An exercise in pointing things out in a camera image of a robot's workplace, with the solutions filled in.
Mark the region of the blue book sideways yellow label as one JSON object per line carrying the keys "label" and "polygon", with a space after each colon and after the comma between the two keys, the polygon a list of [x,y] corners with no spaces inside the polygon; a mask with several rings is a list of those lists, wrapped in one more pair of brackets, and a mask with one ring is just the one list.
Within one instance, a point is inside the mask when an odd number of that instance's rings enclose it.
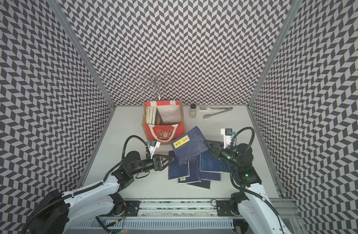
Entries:
{"label": "blue book sideways yellow label", "polygon": [[198,126],[171,142],[171,146],[179,165],[186,164],[208,150],[205,137]]}

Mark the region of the red burlap canvas bag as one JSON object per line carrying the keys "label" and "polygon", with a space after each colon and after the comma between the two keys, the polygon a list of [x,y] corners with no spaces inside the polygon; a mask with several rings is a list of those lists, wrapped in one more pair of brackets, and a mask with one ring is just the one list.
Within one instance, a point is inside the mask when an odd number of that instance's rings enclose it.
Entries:
{"label": "red burlap canvas bag", "polygon": [[[143,107],[142,128],[148,141],[155,140],[162,144],[169,144],[186,133],[181,101],[150,101],[145,102]],[[162,119],[162,125],[152,125],[145,122],[147,107],[157,107]]]}

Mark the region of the brown black scroll book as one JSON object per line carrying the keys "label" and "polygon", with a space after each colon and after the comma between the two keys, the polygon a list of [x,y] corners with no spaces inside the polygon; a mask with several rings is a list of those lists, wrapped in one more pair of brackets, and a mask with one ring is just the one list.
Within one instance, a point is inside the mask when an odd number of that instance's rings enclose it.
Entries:
{"label": "brown black scroll book", "polygon": [[154,125],[162,125],[162,119],[161,119],[158,109],[156,109],[156,113],[155,113],[154,117],[155,117]]}

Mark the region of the blue book map cover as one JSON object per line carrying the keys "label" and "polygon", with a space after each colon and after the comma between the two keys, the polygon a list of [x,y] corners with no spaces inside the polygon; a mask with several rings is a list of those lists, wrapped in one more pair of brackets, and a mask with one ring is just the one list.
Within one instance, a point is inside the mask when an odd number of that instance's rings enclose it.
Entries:
{"label": "blue book map cover", "polygon": [[178,179],[179,184],[191,184],[200,182],[200,162],[199,159],[189,161],[189,176]]}

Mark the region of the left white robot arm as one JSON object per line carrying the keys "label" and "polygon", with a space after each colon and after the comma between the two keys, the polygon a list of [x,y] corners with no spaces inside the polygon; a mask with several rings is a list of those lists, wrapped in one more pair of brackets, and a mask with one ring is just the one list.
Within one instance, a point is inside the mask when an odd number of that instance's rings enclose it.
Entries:
{"label": "left white robot arm", "polygon": [[110,225],[105,225],[100,217],[112,215],[121,221],[134,207],[122,198],[120,192],[135,179],[144,178],[151,171],[162,171],[175,160],[170,155],[155,154],[159,147],[157,141],[143,142],[146,150],[143,160],[137,151],[127,153],[127,144],[125,141],[120,162],[100,181],[69,192],[49,192],[36,206],[21,232],[62,234],[80,223],[96,219],[105,231],[112,233]]}

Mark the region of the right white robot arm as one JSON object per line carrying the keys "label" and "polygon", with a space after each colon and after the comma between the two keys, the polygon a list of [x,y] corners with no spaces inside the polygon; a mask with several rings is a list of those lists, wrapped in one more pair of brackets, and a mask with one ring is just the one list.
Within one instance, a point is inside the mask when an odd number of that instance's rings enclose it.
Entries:
{"label": "right white robot arm", "polygon": [[255,234],[290,234],[253,167],[255,130],[244,127],[235,133],[225,128],[221,129],[221,135],[223,142],[205,140],[204,143],[214,159],[231,165],[230,181],[238,190],[230,197],[232,213],[241,216]]}

